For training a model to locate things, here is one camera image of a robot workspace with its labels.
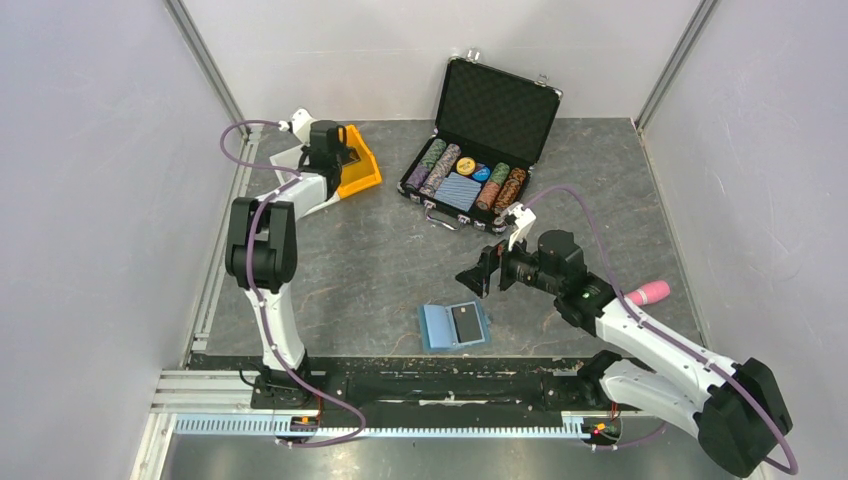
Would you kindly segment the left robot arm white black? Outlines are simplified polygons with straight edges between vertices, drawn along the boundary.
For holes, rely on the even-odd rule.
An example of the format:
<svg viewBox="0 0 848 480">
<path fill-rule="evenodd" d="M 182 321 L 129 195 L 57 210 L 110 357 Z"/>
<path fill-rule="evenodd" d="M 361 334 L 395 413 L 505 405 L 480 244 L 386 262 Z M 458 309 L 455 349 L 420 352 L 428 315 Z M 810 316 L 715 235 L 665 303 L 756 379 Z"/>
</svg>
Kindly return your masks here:
<svg viewBox="0 0 848 480">
<path fill-rule="evenodd" d="M 262 363 L 253 383 L 254 408 L 303 408 L 317 390 L 297 331 L 291 282 L 298 266 L 299 219 L 336 193 L 348 154 L 345 128 L 331 120 L 301 127 L 282 122 L 301 145 L 293 166 L 276 165 L 280 186 L 259 197 L 238 197 L 230 208 L 225 269 L 246 294 L 262 341 Z"/>
</svg>

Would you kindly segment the blue card holder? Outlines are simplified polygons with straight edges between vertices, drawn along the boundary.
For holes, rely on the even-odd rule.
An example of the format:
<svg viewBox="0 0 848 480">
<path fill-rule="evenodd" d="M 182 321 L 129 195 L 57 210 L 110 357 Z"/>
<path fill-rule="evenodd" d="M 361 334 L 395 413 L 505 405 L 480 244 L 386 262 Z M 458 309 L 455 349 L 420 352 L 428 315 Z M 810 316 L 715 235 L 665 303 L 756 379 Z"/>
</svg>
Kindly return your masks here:
<svg viewBox="0 0 848 480">
<path fill-rule="evenodd" d="M 456 337 L 452 308 L 474 304 L 478 310 L 483 330 L 483 339 L 478 342 L 460 344 Z M 453 305 L 425 304 L 418 308 L 422 349 L 425 353 L 448 353 L 491 342 L 490 320 L 479 300 Z"/>
</svg>

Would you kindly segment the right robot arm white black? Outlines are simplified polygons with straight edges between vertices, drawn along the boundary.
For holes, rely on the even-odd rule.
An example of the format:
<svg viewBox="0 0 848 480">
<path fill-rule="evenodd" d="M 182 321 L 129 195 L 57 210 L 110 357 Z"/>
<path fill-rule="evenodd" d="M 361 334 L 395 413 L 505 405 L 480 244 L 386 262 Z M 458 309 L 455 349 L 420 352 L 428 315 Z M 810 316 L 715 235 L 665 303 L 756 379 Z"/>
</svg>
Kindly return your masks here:
<svg viewBox="0 0 848 480">
<path fill-rule="evenodd" d="M 772 369 L 713 352 L 651 317 L 588 269 L 572 233 L 547 231 L 534 252 L 503 240 L 455 278 L 485 297 L 493 274 L 501 291 L 519 283 L 552 295 L 566 323 L 631 354 L 600 352 L 583 367 L 577 392 L 585 405 L 624 404 L 659 418 L 740 478 L 763 463 L 797 473 L 786 439 L 793 422 Z"/>
</svg>

